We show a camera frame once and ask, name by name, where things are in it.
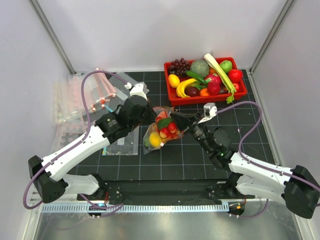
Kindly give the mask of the pink toy dragon fruit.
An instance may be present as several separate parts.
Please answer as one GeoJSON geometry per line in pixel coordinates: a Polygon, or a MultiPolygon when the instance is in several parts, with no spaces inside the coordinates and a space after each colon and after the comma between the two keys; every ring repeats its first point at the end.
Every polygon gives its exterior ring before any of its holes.
{"type": "Polygon", "coordinates": [[[210,73],[208,74],[204,80],[207,82],[207,86],[215,85],[220,86],[222,84],[222,80],[217,73],[210,73]]]}

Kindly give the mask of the blue-zipper clear zip bag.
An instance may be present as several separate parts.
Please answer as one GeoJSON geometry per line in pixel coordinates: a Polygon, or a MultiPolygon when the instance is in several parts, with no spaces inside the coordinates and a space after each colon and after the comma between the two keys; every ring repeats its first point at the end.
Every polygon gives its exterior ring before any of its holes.
{"type": "Polygon", "coordinates": [[[127,136],[122,137],[102,149],[102,156],[135,156],[138,154],[139,129],[129,132],[127,136]]]}

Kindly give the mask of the dark red toy apple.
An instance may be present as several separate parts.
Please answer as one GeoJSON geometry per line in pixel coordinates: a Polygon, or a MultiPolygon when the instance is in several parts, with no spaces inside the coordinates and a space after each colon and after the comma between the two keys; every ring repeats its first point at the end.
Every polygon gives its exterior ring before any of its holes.
{"type": "Polygon", "coordinates": [[[199,97],[200,96],[200,90],[197,89],[195,86],[188,86],[184,90],[185,94],[190,97],[199,97]]]}

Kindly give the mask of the toy cherry bunch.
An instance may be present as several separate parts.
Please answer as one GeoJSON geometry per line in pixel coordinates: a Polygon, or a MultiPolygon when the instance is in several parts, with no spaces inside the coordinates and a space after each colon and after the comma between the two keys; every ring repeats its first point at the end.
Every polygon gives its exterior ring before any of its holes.
{"type": "Polygon", "coordinates": [[[178,139],[181,136],[177,125],[166,111],[161,111],[155,119],[155,129],[162,140],[170,141],[178,139]]]}

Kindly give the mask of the orange-zipper clear zip bag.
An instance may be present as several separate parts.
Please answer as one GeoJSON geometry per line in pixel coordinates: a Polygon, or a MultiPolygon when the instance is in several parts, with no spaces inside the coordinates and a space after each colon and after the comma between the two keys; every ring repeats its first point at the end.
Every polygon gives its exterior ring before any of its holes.
{"type": "Polygon", "coordinates": [[[174,107],[156,106],[153,111],[156,113],[155,122],[149,125],[143,136],[144,155],[160,150],[167,142],[184,136],[171,117],[171,114],[177,113],[174,107]]]}

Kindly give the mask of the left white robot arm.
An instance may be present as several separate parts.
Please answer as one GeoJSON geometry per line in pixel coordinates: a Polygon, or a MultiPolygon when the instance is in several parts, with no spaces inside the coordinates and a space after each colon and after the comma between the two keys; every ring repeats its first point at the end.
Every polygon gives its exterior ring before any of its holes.
{"type": "Polygon", "coordinates": [[[68,172],[98,150],[125,138],[138,126],[151,124],[155,118],[148,98],[134,94],[67,146],[43,158],[32,156],[28,160],[30,181],[41,202],[52,203],[64,194],[85,194],[94,200],[104,198],[106,188],[98,174],[76,176],[68,172]]]}

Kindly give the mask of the green toy melon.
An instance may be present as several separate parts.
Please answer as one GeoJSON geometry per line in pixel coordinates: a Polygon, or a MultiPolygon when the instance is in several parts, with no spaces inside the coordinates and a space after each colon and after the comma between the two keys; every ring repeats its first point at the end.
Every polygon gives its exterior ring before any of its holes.
{"type": "Polygon", "coordinates": [[[210,67],[208,63],[203,59],[197,59],[193,61],[190,65],[189,70],[203,78],[210,73],[210,67]]]}

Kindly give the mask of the green toy pea pod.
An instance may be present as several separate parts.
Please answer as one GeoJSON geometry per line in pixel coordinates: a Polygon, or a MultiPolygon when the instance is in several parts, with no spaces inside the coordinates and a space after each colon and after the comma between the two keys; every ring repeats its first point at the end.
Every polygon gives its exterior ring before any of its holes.
{"type": "Polygon", "coordinates": [[[207,85],[207,82],[205,81],[205,79],[195,72],[192,72],[189,70],[186,72],[186,75],[190,78],[194,78],[194,79],[198,80],[199,82],[201,82],[204,85],[207,85]]]}

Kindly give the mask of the yellow toy lemon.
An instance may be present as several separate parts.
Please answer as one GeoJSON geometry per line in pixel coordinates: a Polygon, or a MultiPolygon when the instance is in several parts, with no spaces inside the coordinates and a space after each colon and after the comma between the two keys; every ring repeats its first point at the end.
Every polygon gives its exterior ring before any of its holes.
{"type": "Polygon", "coordinates": [[[172,88],[176,89],[180,84],[180,79],[177,75],[170,74],[168,76],[168,83],[172,88]]]}

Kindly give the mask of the yellow toy banana bunch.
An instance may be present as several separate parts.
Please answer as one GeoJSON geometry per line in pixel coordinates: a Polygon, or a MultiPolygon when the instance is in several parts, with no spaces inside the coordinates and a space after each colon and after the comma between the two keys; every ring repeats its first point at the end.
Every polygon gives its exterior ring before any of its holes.
{"type": "Polygon", "coordinates": [[[185,93],[186,88],[198,83],[199,82],[194,78],[190,78],[180,82],[178,87],[176,88],[176,95],[179,98],[189,98],[190,96],[185,93]]]}

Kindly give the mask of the yellow toy bell pepper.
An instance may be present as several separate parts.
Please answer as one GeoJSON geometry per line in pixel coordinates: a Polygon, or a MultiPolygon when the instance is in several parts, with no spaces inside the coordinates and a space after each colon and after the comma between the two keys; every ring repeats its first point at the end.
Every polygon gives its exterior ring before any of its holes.
{"type": "Polygon", "coordinates": [[[163,142],[160,135],[154,131],[149,135],[149,143],[154,148],[160,148],[163,142]]]}

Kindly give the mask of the pink-zipper zip bag stack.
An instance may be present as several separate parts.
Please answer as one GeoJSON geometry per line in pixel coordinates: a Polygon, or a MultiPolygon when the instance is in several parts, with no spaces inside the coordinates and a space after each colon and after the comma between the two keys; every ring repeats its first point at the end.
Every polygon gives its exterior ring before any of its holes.
{"type": "MultiPolygon", "coordinates": [[[[81,92],[85,76],[85,73],[76,73],[68,76],[66,80],[53,83],[52,121],[56,126],[53,152],[65,147],[87,131],[88,118],[81,92]]],[[[116,89],[104,73],[89,76],[83,90],[90,114],[108,109],[110,100],[116,97],[116,89]]]]}

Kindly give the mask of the dark purple toy grapes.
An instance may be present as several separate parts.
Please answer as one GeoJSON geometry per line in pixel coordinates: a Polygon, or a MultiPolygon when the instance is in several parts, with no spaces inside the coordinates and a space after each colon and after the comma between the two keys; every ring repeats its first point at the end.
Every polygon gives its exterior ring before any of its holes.
{"type": "Polygon", "coordinates": [[[184,58],[176,59],[170,63],[168,73],[176,75],[179,78],[184,78],[187,76],[187,71],[190,70],[190,67],[191,63],[184,58]]]}

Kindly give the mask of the green toy custard apple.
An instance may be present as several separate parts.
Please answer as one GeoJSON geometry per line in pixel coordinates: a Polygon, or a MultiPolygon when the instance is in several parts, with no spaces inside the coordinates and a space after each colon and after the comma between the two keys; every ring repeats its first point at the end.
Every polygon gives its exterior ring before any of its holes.
{"type": "Polygon", "coordinates": [[[221,69],[228,74],[232,69],[233,69],[233,64],[230,60],[224,60],[222,61],[219,66],[221,67],[221,69]]]}

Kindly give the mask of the clear zip bag on mat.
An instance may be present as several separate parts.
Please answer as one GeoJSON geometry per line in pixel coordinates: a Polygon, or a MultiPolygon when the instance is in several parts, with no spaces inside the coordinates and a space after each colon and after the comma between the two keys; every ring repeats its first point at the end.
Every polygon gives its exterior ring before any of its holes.
{"type": "MultiPolygon", "coordinates": [[[[138,82],[134,80],[132,77],[130,77],[128,74],[124,72],[118,72],[115,74],[115,76],[112,76],[109,79],[109,82],[111,85],[115,88],[115,95],[121,99],[122,101],[125,101],[130,97],[130,92],[125,88],[125,84],[127,82],[131,83],[132,85],[135,85],[136,83],[143,83],[138,82]]],[[[149,89],[146,86],[146,94],[149,92],[149,89]]]]}

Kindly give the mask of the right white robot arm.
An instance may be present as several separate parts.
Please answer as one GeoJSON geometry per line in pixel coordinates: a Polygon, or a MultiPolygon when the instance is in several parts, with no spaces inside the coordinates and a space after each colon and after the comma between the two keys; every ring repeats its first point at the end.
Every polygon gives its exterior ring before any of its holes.
{"type": "Polygon", "coordinates": [[[221,127],[209,130],[200,113],[174,112],[170,116],[179,131],[191,134],[210,155],[215,167],[231,172],[225,184],[230,198],[262,197],[285,205],[299,217],[313,217],[319,205],[320,185],[307,168],[270,164],[236,150],[228,132],[221,127]]]}

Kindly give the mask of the toy celery stalk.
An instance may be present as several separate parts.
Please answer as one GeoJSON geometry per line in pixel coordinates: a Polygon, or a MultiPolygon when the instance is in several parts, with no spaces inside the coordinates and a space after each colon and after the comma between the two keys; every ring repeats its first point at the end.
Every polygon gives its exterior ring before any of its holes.
{"type": "Polygon", "coordinates": [[[204,55],[204,60],[208,63],[208,65],[213,68],[217,74],[220,76],[222,83],[228,90],[228,93],[230,96],[226,98],[226,102],[228,104],[232,103],[235,100],[234,94],[236,93],[236,88],[225,73],[225,71],[220,67],[219,63],[216,61],[216,59],[210,54],[207,53],[204,55]]]}

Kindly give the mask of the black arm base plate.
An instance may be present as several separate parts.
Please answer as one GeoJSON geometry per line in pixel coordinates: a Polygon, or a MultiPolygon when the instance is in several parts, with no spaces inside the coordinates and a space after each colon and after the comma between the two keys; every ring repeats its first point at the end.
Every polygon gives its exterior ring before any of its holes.
{"type": "Polygon", "coordinates": [[[236,191],[227,179],[191,180],[108,180],[106,190],[93,200],[104,200],[108,196],[111,204],[125,205],[178,205],[207,204],[217,200],[253,199],[236,191]]]}

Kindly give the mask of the orange toy carrot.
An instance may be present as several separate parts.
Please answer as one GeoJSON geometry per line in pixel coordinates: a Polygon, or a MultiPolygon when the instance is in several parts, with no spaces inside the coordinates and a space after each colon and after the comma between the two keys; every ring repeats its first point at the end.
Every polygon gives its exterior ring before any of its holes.
{"type": "Polygon", "coordinates": [[[199,94],[200,94],[201,97],[208,97],[208,96],[210,96],[210,93],[208,92],[208,89],[207,89],[207,88],[203,88],[202,90],[200,90],[199,94]]]}

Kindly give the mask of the red toy tomato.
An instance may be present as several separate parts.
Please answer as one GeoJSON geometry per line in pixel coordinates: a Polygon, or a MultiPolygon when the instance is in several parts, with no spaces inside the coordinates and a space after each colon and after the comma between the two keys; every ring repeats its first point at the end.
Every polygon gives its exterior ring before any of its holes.
{"type": "Polygon", "coordinates": [[[232,83],[239,83],[243,79],[243,72],[239,69],[231,69],[227,74],[232,83]]]}

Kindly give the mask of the red toy strawberry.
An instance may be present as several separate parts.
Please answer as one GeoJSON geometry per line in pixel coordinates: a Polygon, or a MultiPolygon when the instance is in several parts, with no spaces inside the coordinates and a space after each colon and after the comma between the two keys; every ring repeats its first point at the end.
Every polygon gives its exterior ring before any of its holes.
{"type": "Polygon", "coordinates": [[[240,85],[238,83],[233,83],[233,86],[235,87],[236,92],[239,92],[240,85]]]}

